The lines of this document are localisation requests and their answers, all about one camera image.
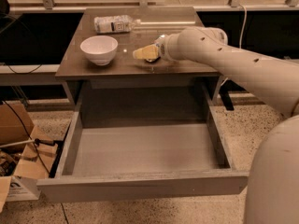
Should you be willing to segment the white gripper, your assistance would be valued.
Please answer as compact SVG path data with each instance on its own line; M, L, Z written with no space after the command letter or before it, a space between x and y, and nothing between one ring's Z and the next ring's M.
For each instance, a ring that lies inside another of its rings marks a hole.
M158 57L168 61L179 61L178 34L160 35L154 44L133 51L138 60L156 60Z

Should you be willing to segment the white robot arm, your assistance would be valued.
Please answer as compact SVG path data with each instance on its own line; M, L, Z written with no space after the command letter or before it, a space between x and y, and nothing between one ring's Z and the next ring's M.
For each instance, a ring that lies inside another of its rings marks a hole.
M223 30L206 27L166 35L133 57L207 64L286 117L253 158L244 224L299 224L299 66L229 46Z

